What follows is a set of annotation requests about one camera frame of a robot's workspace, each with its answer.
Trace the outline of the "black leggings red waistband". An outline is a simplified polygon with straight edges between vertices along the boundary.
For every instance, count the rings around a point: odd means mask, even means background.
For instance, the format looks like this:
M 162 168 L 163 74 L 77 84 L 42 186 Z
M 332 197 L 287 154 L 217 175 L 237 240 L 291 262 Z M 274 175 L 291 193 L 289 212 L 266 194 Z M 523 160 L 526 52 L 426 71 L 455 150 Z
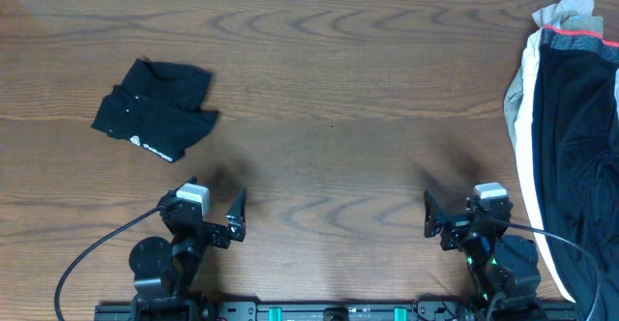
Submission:
M 618 317 L 618 46 L 547 26 L 533 100 L 535 186 L 557 274 L 583 319 Z

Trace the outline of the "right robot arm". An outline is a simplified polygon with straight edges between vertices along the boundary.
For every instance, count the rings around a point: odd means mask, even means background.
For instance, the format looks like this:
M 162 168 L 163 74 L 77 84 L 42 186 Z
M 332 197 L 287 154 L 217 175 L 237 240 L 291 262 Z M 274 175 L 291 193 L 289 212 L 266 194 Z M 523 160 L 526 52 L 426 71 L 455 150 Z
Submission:
M 513 203 L 501 184 L 475 186 L 466 199 L 466 211 L 460 214 L 447 214 L 428 190 L 424 204 L 424 236 L 438 235 L 442 249 L 457 249 L 466 255 L 476 289 L 472 313 L 498 316 L 536 303 L 541 282 L 536 244 L 506 233 Z

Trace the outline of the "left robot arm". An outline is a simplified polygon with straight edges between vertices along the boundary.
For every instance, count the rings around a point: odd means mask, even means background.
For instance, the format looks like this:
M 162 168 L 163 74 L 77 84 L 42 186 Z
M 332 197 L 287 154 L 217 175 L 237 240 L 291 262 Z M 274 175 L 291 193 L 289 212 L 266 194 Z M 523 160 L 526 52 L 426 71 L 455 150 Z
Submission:
M 149 237 L 134 246 L 129 265 L 133 286 L 142 303 L 185 301 L 208 248 L 229 248 L 246 237 L 247 192 L 240 190 L 226 213 L 227 224 L 205 221 L 209 211 L 209 190 L 186 183 L 164 195 L 156 209 L 172 241 Z

